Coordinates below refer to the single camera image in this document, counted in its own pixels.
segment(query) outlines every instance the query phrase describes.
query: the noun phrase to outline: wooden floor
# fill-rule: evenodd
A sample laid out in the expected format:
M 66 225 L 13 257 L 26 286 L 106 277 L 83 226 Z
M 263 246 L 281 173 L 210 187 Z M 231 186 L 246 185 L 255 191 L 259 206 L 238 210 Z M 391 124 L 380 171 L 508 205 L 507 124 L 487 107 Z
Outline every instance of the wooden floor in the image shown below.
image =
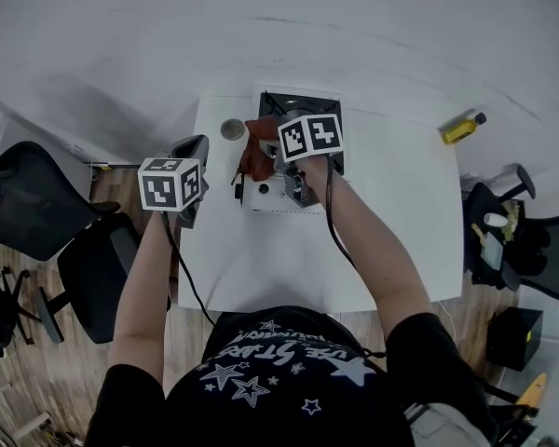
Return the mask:
M 93 184 L 91 198 L 93 201 L 118 201 L 139 232 L 143 232 L 148 214 L 141 210 L 134 170 L 102 173 Z M 24 284 L 20 298 L 23 308 L 31 312 L 35 311 L 30 297 L 34 287 L 45 287 L 48 297 L 62 291 L 55 258 L 41 263 L 0 245 L 0 267 L 3 265 L 9 265 L 15 274 L 24 268 L 31 270 L 32 276 Z M 479 375 L 491 381 L 497 378 L 498 368 L 484 360 L 486 323 L 495 311 L 515 304 L 515 295 L 510 291 L 471 286 L 468 278 L 464 278 L 460 298 L 443 302 L 453 317 L 461 356 Z M 435 304 L 434 310 L 453 334 L 451 320 L 443 309 Z M 373 351 L 382 349 L 383 339 L 375 312 L 333 316 L 349 328 L 363 346 Z M 0 359 L 0 386 L 5 382 L 13 385 L 12 389 L 0 394 L 0 425 L 8 432 L 43 411 L 49 411 L 57 429 L 78 434 L 84 434 L 87 429 L 106 371 L 108 346 L 94 345 L 89 340 L 70 306 L 66 306 L 56 318 L 65 338 L 64 343 L 54 345 L 41 325 L 24 319 L 23 323 L 35 344 L 26 345 L 17 333 L 7 349 L 7 357 Z M 199 364 L 210 333 L 209 323 L 199 311 L 172 305 L 166 331 L 166 392 L 188 370 Z M 48 444 L 34 433 L 26 437 L 21 445 Z

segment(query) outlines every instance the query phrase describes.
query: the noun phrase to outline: yellow object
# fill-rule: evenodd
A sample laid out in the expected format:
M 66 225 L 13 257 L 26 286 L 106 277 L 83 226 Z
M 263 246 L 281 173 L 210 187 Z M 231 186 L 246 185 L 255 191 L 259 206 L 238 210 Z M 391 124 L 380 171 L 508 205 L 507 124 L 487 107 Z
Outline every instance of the yellow object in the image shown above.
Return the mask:
M 534 382 L 525 391 L 525 393 L 520 396 L 520 399 L 518 399 L 515 404 L 538 407 L 546 386 L 547 374 L 544 372 L 534 380 Z
M 473 119 L 466 119 L 454 128 L 448 129 L 442 134 L 443 142 L 455 144 L 458 141 L 470 136 L 478 126 L 486 122 L 484 113 L 479 113 Z
M 520 206 L 513 200 L 508 200 L 503 202 L 503 209 L 508 213 L 507 220 L 508 223 L 501 229 L 506 242 L 513 241 L 513 232 L 518 226 L 518 220 L 520 219 Z

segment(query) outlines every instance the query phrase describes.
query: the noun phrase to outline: chair backrest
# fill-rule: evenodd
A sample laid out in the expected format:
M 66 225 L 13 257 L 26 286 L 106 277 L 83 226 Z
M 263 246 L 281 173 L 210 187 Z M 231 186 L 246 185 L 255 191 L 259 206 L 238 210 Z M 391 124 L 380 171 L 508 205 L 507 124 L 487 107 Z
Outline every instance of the chair backrest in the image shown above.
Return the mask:
M 549 219 L 524 219 L 522 225 L 543 228 L 551 239 L 547 247 L 540 249 L 546 257 L 544 269 L 533 277 L 522 276 L 522 284 L 559 300 L 559 216 Z
M 19 142 L 0 156 L 0 243 L 30 257 L 48 260 L 118 208 L 89 204 L 39 144 Z
M 130 217 L 117 213 L 83 230 L 58 255 L 62 285 L 93 343 L 114 338 L 118 302 L 140 243 Z

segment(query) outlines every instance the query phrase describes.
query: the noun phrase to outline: red cloth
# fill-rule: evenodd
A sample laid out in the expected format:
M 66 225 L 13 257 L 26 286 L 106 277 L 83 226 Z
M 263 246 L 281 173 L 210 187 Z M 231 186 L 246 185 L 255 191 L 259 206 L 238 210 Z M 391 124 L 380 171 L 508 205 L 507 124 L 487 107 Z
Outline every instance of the red cloth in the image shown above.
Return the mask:
M 264 181 L 273 175 L 273 159 L 261 151 L 259 141 L 277 140 L 279 138 L 278 123 L 273 117 L 264 117 L 246 121 L 244 124 L 250 134 L 249 141 L 240 158 L 237 175 L 249 175 L 255 182 Z

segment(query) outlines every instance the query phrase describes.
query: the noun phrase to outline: white wall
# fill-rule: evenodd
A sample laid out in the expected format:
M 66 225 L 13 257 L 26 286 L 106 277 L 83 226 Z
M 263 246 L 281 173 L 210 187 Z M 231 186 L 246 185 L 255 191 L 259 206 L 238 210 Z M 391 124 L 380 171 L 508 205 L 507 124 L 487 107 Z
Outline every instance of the white wall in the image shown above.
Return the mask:
M 559 185 L 559 0 L 0 0 L 0 101 L 97 158 L 153 154 L 199 95 L 254 82 L 430 127 L 485 109 L 460 172 Z
M 546 218 L 559 215 L 559 190 L 547 194 L 546 197 L 536 197 L 525 202 L 525 212 L 528 217 Z

